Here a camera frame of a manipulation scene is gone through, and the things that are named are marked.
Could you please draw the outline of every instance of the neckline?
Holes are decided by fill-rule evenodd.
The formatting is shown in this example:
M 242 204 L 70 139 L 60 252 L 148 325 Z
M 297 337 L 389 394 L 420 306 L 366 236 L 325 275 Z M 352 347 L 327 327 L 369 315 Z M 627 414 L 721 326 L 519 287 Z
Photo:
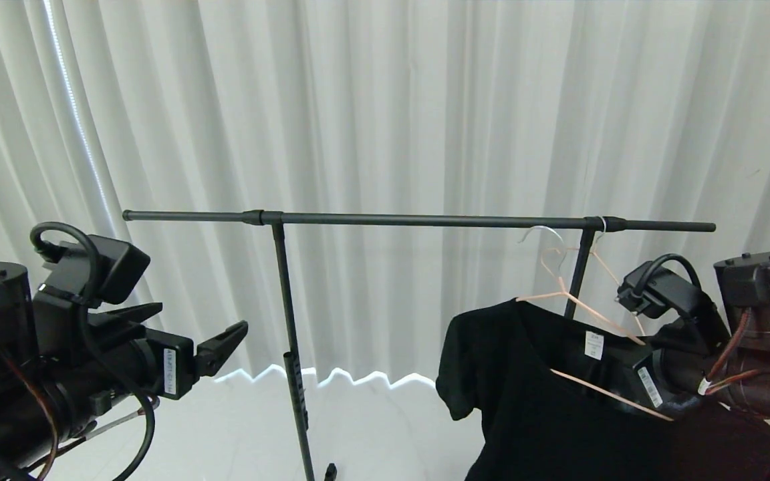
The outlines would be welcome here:
M 566 319 L 566 317 L 561 316 L 558 313 L 553 313 L 553 311 L 548 311 L 547 309 L 543 307 L 539 307 L 539 305 L 533 304 L 528 301 L 517 301 L 516 298 L 511 299 L 510 302 L 508 302 L 510 309 L 513 311 L 514 314 L 516 314 L 517 319 L 520 323 L 522 323 L 522 326 L 525 326 L 525 323 L 531 323 L 531 322 L 537 322 L 536 320 L 527 319 L 525 314 L 526 311 L 534 311 L 535 314 L 538 314 L 543 317 L 540 322 L 551 322 L 553 323 L 552 329 L 554 329 L 556 335 L 565 335 L 566 332 L 573 331 L 573 327 L 577 327 L 578 331 L 583 332 L 596 332 L 597 334 L 602 335 L 614 335 L 612 333 L 609 333 L 607 331 L 602 331 L 601 329 L 595 329 L 591 328 L 589 325 L 584 325 L 584 323 L 578 323 L 578 321 L 574 319 Z M 537 350 L 534 348 L 534 340 L 528 337 L 528 342 L 531 344 L 531 348 L 529 348 L 528 356 L 531 357 L 531 360 L 537 363 L 537 366 L 539 366 L 538 372 L 545 378 L 545 381 L 550 386 L 553 386 L 554 389 L 556 389 L 559 393 L 562 393 L 569 399 L 572 399 L 572 401 L 577 402 L 578 404 L 584 406 L 585 408 L 588 408 L 591 411 L 591 414 L 595 414 L 596 417 L 600 418 L 612 418 L 611 420 L 616 421 L 623 421 L 628 423 L 638 423 L 642 422 L 644 424 L 650 424 L 650 426 L 668 426 L 668 421 L 665 420 L 659 420 L 659 418 L 655 418 L 653 416 L 648 416 L 646 414 L 632 414 L 632 413 L 626 413 L 624 411 L 621 411 L 618 408 L 614 408 L 612 406 L 599 404 L 594 399 L 587 398 L 586 396 L 581 395 L 578 390 L 575 389 L 575 386 L 571 381 L 568 381 L 565 378 L 560 377 L 557 374 L 554 374 L 543 358 L 540 357 Z

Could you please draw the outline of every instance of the robotic arm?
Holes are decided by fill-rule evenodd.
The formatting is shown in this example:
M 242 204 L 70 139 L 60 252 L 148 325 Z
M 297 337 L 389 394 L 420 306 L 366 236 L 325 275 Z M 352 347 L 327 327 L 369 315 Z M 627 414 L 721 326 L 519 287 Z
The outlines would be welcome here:
M 79 244 L 47 243 L 47 230 L 67 232 Z M 0 479 L 33 479 L 25 468 L 51 445 L 74 439 L 62 454 L 85 442 L 96 418 L 135 395 L 147 429 L 137 457 L 116 478 L 126 479 L 150 447 L 158 399 L 180 399 L 199 378 L 216 375 L 248 323 L 195 347 L 142 325 L 160 303 L 89 314 L 103 302 L 125 301 L 150 258 L 132 244 L 57 222 L 34 228 L 31 240 L 51 270 L 33 299 L 27 269 L 0 262 Z
M 686 266 L 690 281 L 660 267 L 671 259 Z M 770 418 L 770 253 L 718 262 L 715 273 L 733 336 L 690 264 L 662 256 L 626 276 L 618 301 L 652 319 L 674 309 L 679 319 L 650 338 L 640 355 L 619 357 L 633 359 L 633 369 L 638 362 L 648 365 L 665 399 L 675 401 L 668 410 L 712 395 L 733 409 Z

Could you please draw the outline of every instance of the clothing rack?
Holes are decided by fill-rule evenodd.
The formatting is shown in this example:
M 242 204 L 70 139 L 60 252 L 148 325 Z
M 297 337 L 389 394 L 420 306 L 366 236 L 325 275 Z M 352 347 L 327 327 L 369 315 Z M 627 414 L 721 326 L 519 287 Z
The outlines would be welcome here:
M 299 449 L 305 466 L 305 479 L 314 481 L 311 462 L 311 448 L 308 444 L 308 410 L 305 408 L 305 391 L 302 386 L 302 371 L 299 363 L 299 340 L 296 335 L 296 319 L 293 314 L 293 293 L 290 289 L 290 274 L 287 266 L 287 245 L 285 224 L 317 225 L 394 225 L 415 227 L 483 227 L 483 228 L 549 228 L 579 229 L 580 250 L 575 260 L 569 293 L 578 297 L 584 282 L 584 271 L 590 258 L 590 247 L 597 232 L 621 232 L 623 230 L 653 230 L 670 232 L 714 232 L 711 222 L 663 222 L 630 221 L 614 216 L 589 217 L 501 217 L 501 216 L 409 216 L 385 214 L 326 214 L 294 213 L 278 210 L 247 210 L 245 212 L 170 212 L 125 210 L 125 221 L 195 221 L 195 222 L 244 222 L 250 225 L 269 225 L 275 240 L 275 255 L 278 260 L 278 275 L 281 279 L 281 299 L 284 304 L 284 320 L 290 350 L 284 353 L 284 368 L 287 370 L 287 386 L 293 404 Z M 575 302 L 566 302 L 565 317 L 575 316 Z M 331 463 L 325 474 L 326 481 L 337 478 L 337 468 Z

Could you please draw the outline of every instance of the clothes hanger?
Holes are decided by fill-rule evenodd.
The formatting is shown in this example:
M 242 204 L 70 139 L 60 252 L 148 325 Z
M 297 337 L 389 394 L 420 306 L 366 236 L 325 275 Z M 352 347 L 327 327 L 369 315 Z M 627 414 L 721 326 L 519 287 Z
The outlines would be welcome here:
M 620 278 L 617 278 L 615 276 L 614 272 L 611 271 L 611 268 L 608 267 L 608 264 L 605 262 L 604 259 L 602 259 L 602 256 L 599 255 L 599 252 L 597 252 L 596 249 L 598 249 L 599 246 L 599 239 L 605 235 L 605 233 L 608 231 L 608 222 L 605 221 L 604 216 L 600 216 L 599 219 L 602 220 L 602 231 L 599 232 L 599 235 L 596 235 L 596 240 L 593 242 L 593 247 L 590 247 L 590 255 L 596 258 L 597 261 L 599 261 L 599 265 L 602 266 L 602 268 L 605 270 L 605 272 L 608 272 L 608 276 L 611 276 L 611 278 L 614 280 L 614 283 L 617 284 L 617 287 L 620 286 Z M 567 250 L 570 251 L 580 251 L 580 247 L 566 247 Z M 635 319 L 635 323 L 638 324 L 638 329 L 641 331 L 641 335 L 647 335 L 647 332 L 644 330 L 644 324 L 641 323 L 641 319 L 638 316 L 638 314 L 633 313 L 632 311 L 626 310 L 627 313 L 632 314 L 632 317 Z
M 525 239 L 528 237 L 529 234 L 531 234 L 531 231 L 535 228 L 544 228 L 547 229 L 549 232 L 552 232 L 559 240 L 560 244 L 563 246 L 563 250 L 556 249 L 555 247 L 552 247 L 552 249 L 546 249 L 543 251 L 543 254 L 540 255 L 540 264 L 543 265 L 543 268 L 546 270 L 548 274 L 550 274 L 552 277 L 554 277 L 557 281 L 557 286 L 559 287 L 559 290 L 550 292 L 550 293 L 541 293 L 540 295 L 532 295 L 532 296 L 526 296 L 526 297 L 518 297 L 516 298 L 516 301 L 534 301 L 535 299 L 547 299 L 550 297 L 565 297 L 566 299 L 569 299 L 570 301 L 574 302 L 578 305 L 578 307 L 581 307 L 584 309 L 584 311 L 587 311 L 591 316 L 593 316 L 594 319 L 598 320 L 601 323 L 604 323 L 604 325 L 609 326 L 612 331 L 620 332 L 621 334 L 628 337 L 630 340 L 632 340 L 635 344 L 638 344 L 638 346 L 646 346 L 645 342 L 641 341 L 638 336 L 634 335 L 633 332 L 629 331 L 629 329 L 624 328 L 623 326 L 617 325 L 617 323 L 612 322 L 607 317 L 603 316 L 602 314 L 599 314 L 598 311 L 590 307 L 589 305 L 585 304 L 581 299 L 578 299 L 574 295 L 571 295 L 569 291 L 566 290 L 566 285 L 563 281 L 563 275 L 560 274 L 560 267 L 563 265 L 563 261 L 566 259 L 566 251 L 568 250 L 565 241 L 563 240 L 563 237 L 558 234 L 556 230 L 553 228 L 546 227 L 544 225 L 539 225 L 535 227 L 529 228 L 525 232 L 525 236 L 522 237 L 522 240 L 519 241 L 519 243 L 523 243 Z M 550 268 L 548 268 L 548 265 L 545 263 L 545 255 L 548 251 L 556 251 L 560 255 L 562 255 L 559 264 L 557 265 L 557 274 L 553 273 Z
M 556 276 L 557 277 L 557 281 L 558 281 L 558 286 L 560 287 L 560 292 L 544 293 L 544 295 L 533 295 L 533 296 L 528 296 L 528 297 L 518 297 L 518 298 L 516 298 L 516 301 L 532 301 L 532 299 L 544 299 L 544 298 L 557 297 L 557 296 L 562 296 L 562 297 L 566 297 L 568 299 L 572 299 L 572 301 L 574 301 L 575 304 L 578 304 L 578 305 L 580 305 L 580 307 L 583 307 L 584 310 L 586 310 L 588 313 L 592 314 L 594 317 L 596 317 L 596 319 L 602 320 L 602 322 L 607 323 L 608 325 L 614 326 L 615 328 L 619 329 L 620 331 L 626 332 L 626 337 L 629 337 L 630 339 L 632 339 L 632 341 L 635 341 L 636 344 L 644 346 L 645 343 L 643 341 L 641 341 L 640 339 L 638 339 L 631 332 L 627 331 L 627 329 L 624 329 L 621 326 L 615 325 L 615 323 L 612 323 L 611 321 L 609 321 L 607 319 L 607 317 L 602 316 L 602 314 L 596 313 L 596 311 L 593 310 L 593 308 L 589 307 L 589 305 L 584 304 L 584 302 L 578 301 L 578 298 L 575 298 L 575 296 L 571 295 L 571 293 L 566 291 L 565 284 L 563 283 L 563 276 L 560 275 L 560 267 L 563 265 L 563 261 L 566 258 L 566 248 L 565 248 L 566 243 L 564 242 L 563 237 L 561 237 L 560 234 L 558 234 L 558 232 L 556 230 L 554 230 L 553 228 L 546 227 L 546 226 L 535 226 L 535 227 L 529 228 L 527 230 L 527 232 L 525 232 L 525 236 L 522 237 L 522 240 L 520 240 L 519 243 L 523 243 L 523 241 L 525 241 L 525 239 L 528 237 L 528 234 L 531 234 L 531 231 L 533 229 L 535 229 L 535 228 L 543 228 L 543 229 L 547 229 L 549 232 L 552 232 L 552 234 L 554 234 L 560 240 L 560 244 L 562 244 L 564 246 L 564 249 L 562 250 L 562 252 L 561 252 L 561 250 L 554 249 L 554 248 L 546 249 L 547 251 L 555 250 L 557 253 L 561 254 L 560 262 L 559 262 L 559 264 L 557 266 L 557 274 L 558 275 Z M 540 264 L 543 265 L 543 268 L 549 274 L 554 276 L 554 274 L 551 271 L 551 269 L 548 268 L 548 266 L 546 265 L 544 258 L 545 258 L 545 252 L 543 252 L 543 254 L 540 255 Z M 589 387 L 590 389 L 595 390 L 596 392 L 602 393 L 603 395 L 606 395 L 606 396 L 608 396 L 608 397 L 610 397 L 612 399 L 616 399 L 616 401 L 622 402 L 623 404 L 626 404 L 627 406 L 630 406 L 632 408 L 635 408 L 635 409 L 638 409 L 640 411 L 643 411 L 646 414 L 650 414 L 650 415 L 652 415 L 654 417 L 660 418 L 661 420 L 665 420 L 665 421 L 672 421 L 673 420 L 673 418 L 670 418 L 669 416 L 666 416 L 664 414 L 658 413 L 657 411 L 654 411 L 654 410 L 652 410 L 650 408 L 645 408 L 644 406 L 641 406 L 640 404 L 638 404 L 636 402 L 629 401 L 628 399 L 624 398 L 623 396 L 616 395 L 616 393 L 612 393 L 611 391 L 608 391 L 606 389 L 602 389 L 601 387 L 596 386 L 595 384 L 592 384 L 592 383 L 588 383 L 587 381 L 579 379 L 579 378 L 575 377 L 574 375 L 566 374 L 565 372 L 557 371 L 556 369 L 549 368 L 549 370 L 552 371 L 554 374 L 559 375 L 562 378 L 565 378 L 565 379 L 568 379 L 570 381 L 573 381 L 574 383 L 581 384 L 581 386 Z

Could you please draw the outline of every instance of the curtain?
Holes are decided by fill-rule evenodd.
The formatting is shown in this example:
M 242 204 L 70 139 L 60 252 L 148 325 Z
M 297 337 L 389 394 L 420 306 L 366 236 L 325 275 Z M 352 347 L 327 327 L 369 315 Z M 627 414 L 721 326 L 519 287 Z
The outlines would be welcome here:
M 281 365 L 268 228 L 122 208 L 715 222 L 598 252 L 682 253 L 718 299 L 712 263 L 770 250 L 770 2 L 0 2 L 0 259 L 42 280 L 43 220 L 132 241 L 153 326 L 246 319 L 228 369 Z M 522 235 L 287 226 L 302 365 L 434 377 L 453 315 L 553 288 Z M 592 262 L 584 301 L 633 329 L 614 295 Z

